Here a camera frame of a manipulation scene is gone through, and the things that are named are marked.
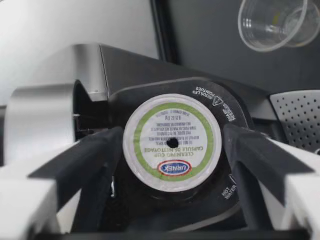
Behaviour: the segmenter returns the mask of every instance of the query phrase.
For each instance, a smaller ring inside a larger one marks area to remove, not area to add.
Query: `metal cover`
[[[270,97],[291,146],[320,149],[320,90],[293,91]]]

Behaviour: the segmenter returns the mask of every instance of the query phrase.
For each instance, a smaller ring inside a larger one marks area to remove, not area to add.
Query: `warning symbol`
[[[224,101],[219,96],[214,96],[213,103],[212,103],[212,105],[214,107],[219,106],[219,105],[221,105],[223,103],[224,103]]]

